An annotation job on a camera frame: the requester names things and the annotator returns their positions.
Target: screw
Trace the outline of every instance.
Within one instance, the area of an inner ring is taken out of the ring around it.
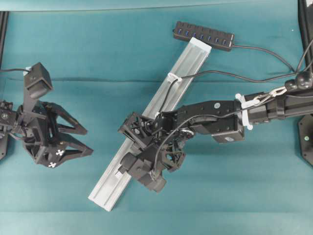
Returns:
[[[4,120],[6,120],[6,119],[9,118],[9,114],[3,113],[3,114],[1,115],[1,118],[4,119]]]
[[[233,142],[234,139],[232,137],[225,137],[225,140],[227,140],[228,142]]]
[[[219,109],[219,108],[220,108],[220,106],[221,106],[221,104],[220,104],[220,103],[215,103],[215,104],[214,104],[214,108],[215,108],[215,109]]]

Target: aluminum rail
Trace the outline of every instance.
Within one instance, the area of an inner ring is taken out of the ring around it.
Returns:
[[[208,57],[210,51],[211,47],[209,45],[197,40],[196,38],[192,38],[185,50],[180,55],[177,62],[174,64],[170,73],[175,74],[178,77],[197,73]],[[184,95],[192,80],[193,78],[184,79],[174,84],[171,92],[168,95],[167,101],[164,104],[163,111],[172,111],[175,109],[176,105]],[[159,111],[162,105],[170,84],[171,77],[167,76],[143,112],[144,116],[155,118],[156,113]],[[118,171],[118,168],[120,167],[120,161],[128,152],[131,152],[134,155],[140,153],[139,150],[135,148],[135,145],[133,145],[133,142],[130,139],[126,139],[124,141],[88,197],[88,199],[107,211],[112,210],[118,198],[131,179],[131,176],[127,172],[121,174]]]

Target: mounting plate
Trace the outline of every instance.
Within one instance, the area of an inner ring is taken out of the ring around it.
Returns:
[[[0,160],[5,157],[8,149],[8,134],[5,134],[2,139],[0,139]]]
[[[302,157],[313,165],[313,116],[305,115],[298,122]]]

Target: cable clip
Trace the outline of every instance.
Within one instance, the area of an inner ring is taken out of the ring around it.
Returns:
[[[254,97],[253,100],[260,100],[262,98],[260,103],[258,103],[258,105],[261,105],[268,99],[275,98],[276,96],[279,96],[279,95],[283,95],[286,92],[287,92],[286,87],[279,87],[279,88],[275,88],[271,90],[269,93],[257,95],[256,97]]]
[[[31,67],[26,67],[25,68],[26,70],[30,71],[31,70]],[[29,72],[26,72],[26,71],[23,71],[23,76],[25,76],[26,74],[28,74]]]
[[[260,103],[260,100],[258,99],[246,101],[245,96],[241,94],[236,94],[235,97],[241,102],[242,109],[246,109],[251,106],[256,106]],[[243,121],[243,126],[246,126],[249,131],[253,129],[253,125],[251,125],[249,122],[248,110],[242,111],[242,121]]]
[[[175,74],[173,74],[173,73],[171,73],[171,72],[169,72],[169,73],[167,74],[167,80],[168,80],[170,83],[174,82],[176,79],[177,79],[178,82],[181,82],[181,81],[182,81],[182,78],[181,78],[181,77],[178,77],[177,75],[175,75]]]

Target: teal cloth surface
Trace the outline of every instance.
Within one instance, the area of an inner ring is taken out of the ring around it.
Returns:
[[[260,1],[176,8],[92,12],[13,12],[5,68],[42,62],[54,91],[42,101],[62,105],[89,133],[94,149],[56,169],[35,165],[11,140],[0,161],[0,235],[30,234],[311,234],[313,168],[300,156],[298,118],[246,131],[246,140],[217,144],[197,135],[182,168],[165,173],[156,194],[131,181],[112,212],[87,199],[119,149],[117,129],[142,112],[186,46],[172,38],[176,20],[235,33],[235,43],[273,49],[294,67],[302,53],[297,3]],[[212,50],[201,70],[266,78],[288,69],[262,52]],[[195,79],[180,105],[233,100],[268,91],[211,74]],[[3,99],[22,103],[21,73],[1,74]]]

